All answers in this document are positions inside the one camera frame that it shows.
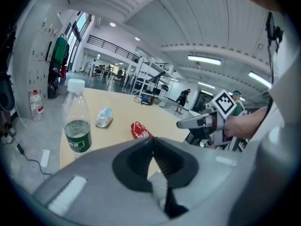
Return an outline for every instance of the metal rack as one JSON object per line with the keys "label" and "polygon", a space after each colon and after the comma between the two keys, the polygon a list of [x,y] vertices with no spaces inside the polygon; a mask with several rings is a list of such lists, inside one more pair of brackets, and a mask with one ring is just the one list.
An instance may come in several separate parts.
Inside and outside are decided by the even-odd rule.
{"label": "metal rack", "polygon": [[[147,71],[145,71],[143,69],[143,64],[148,66]],[[168,87],[168,92],[165,91],[164,89],[162,89],[161,86],[157,87],[157,89],[160,90],[159,95],[153,95],[152,93],[147,93],[147,92],[144,91],[145,86],[147,86],[147,88],[151,87],[151,91],[153,91],[156,88],[156,84],[147,82],[147,80],[149,79],[149,78],[147,78],[148,76],[149,77],[154,77],[154,76],[158,75],[158,74],[156,74],[156,75],[150,74],[150,69],[151,68],[156,70],[158,72],[158,74],[160,74],[161,72],[165,72],[165,75],[163,76],[163,78],[160,78],[159,83],[166,84],[167,86],[170,85],[171,87]],[[171,80],[171,79],[175,79],[175,77],[173,77],[169,73],[169,71],[164,70],[162,67],[160,67],[159,65],[157,65],[153,61],[143,61],[142,64],[141,64],[141,67],[139,68],[139,72],[136,76],[131,94],[136,95],[136,96],[140,96],[140,97],[141,96],[154,96],[154,97],[158,98],[159,101],[160,101],[158,106],[164,108],[165,104],[166,104],[166,101],[168,100],[169,93],[172,90],[173,85],[174,85],[174,80]],[[140,89],[135,89],[137,84],[141,84]]]}

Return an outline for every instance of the floor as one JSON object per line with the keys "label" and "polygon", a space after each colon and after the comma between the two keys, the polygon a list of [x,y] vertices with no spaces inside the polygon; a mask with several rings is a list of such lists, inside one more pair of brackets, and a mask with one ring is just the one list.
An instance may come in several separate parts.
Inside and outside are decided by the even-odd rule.
{"label": "floor", "polygon": [[[23,124],[20,118],[16,118],[13,125],[17,131],[15,140],[24,149],[28,159],[41,161],[43,151],[50,150],[48,165],[45,173],[56,173],[59,170],[60,142],[63,130],[62,106],[67,95],[68,79],[83,79],[86,82],[86,88],[101,89],[119,93],[130,93],[129,88],[122,88],[117,81],[102,80],[99,78],[90,79],[85,73],[67,73],[66,79],[59,81],[60,95],[56,99],[48,99],[44,104],[44,120],[34,122],[31,119],[23,118]],[[180,119],[191,117],[187,110],[182,110],[183,114],[176,112],[177,103],[169,100],[166,103],[165,110],[177,116]],[[9,175],[19,185],[25,188],[29,193],[33,193],[37,187],[45,180],[48,175],[42,175],[39,165],[33,161],[27,161],[16,148],[17,142],[12,144],[0,145],[0,154],[4,165],[7,166]],[[166,195],[166,180],[161,173],[156,173],[150,178],[154,185],[154,197],[158,200],[164,200]]]}

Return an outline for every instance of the small bottle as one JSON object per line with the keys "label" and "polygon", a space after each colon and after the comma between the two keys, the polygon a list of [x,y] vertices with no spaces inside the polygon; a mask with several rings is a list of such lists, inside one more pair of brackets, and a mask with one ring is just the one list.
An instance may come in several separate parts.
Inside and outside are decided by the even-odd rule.
{"label": "small bottle", "polygon": [[85,81],[68,80],[68,92],[64,105],[64,131],[75,158],[91,150],[90,114],[83,95]]}
{"label": "small bottle", "polygon": [[44,119],[44,106],[42,97],[38,94],[36,89],[33,91],[33,95],[30,96],[29,103],[33,120],[36,122],[42,121]]}
{"label": "small bottle", "polygon": [[111,108],[103,108],[96,118],[96,126],[100,128],[107,127],[113,120],[113,114]]}

